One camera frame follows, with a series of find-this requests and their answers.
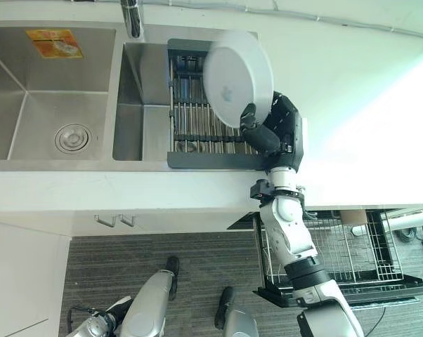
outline dish rack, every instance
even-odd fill
[[[305,220],[327,273],[337,281],[351,306],[415,300],[423,294],[423,281],[405,275],[391,231],[382,214],[368,212],[366,234],[356,237],[340,219]],[[259,214],[253,215],[262,286],[255,293],[280,307],[296,306],[292,286],[270,247]]]
[[[207,101],[202,70],[209,41],[168,41],[171,144],[176,169],[262,169],[238,128],[226,126]]]

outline robotic arm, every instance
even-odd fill
[[[292,282],[293,297],[305,310],[297,317],[303,337],[363,337],[363,330],[337,283],[330,279],[304,225],[304,196],[296,172],[304,154],[302,122],[289,99],[274,93],[271,112],[256,122],[249,104],[241,116],[246,141],[266,157],[268,180],[251,187],[251,198],[261,202],[260,215],[269,242]]]

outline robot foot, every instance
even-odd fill
[[[178,271],[180,267],[181,267],[181,264],[178,257],[176,256],[168,257],[166,269],[174,273],[174,277],[171,283],[171,289],[169,290],[169,300],[173,300],[176,298],[177,275],[178,275]]]
[[[235,300],[235,296],[236,291],[232,286],[227,286],[223,290],[221,298],[219,299],[218,311],[216,311],[216,315],[214,317],[214,326],[217,329],[224,329],[224,324],[226,323],[226,310],[228,305],[233,303]]]

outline sticker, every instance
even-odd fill
[[[26,31],[43,58],[83,58],[69,29],[34,29]]]

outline white countertop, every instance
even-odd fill
[[[360,10],[362,19],[367,19],[368,10]],[[423,29],[423,20],[410,22],[405,14],[385,14],[383,19]],[[382,21],[382,13],[372,15],[372,22]],[[117,4],[0,1],[0,23],[10,20],[122,22],[122,14]],[[423,39],[265,15],[161,6],[145,6],[144,22],[257,32],[271,59],[275,89],[288,95],[308,119],[308,149],[299,180],[307,187],[306,203],[312,209],[423,204],[423,66],[412,71],[423,64]],[[421,27],[411,27],[416,22]],[[0,172],[0,212],[249,211],[257,208],[248,197],[250,186],[263,176]]]

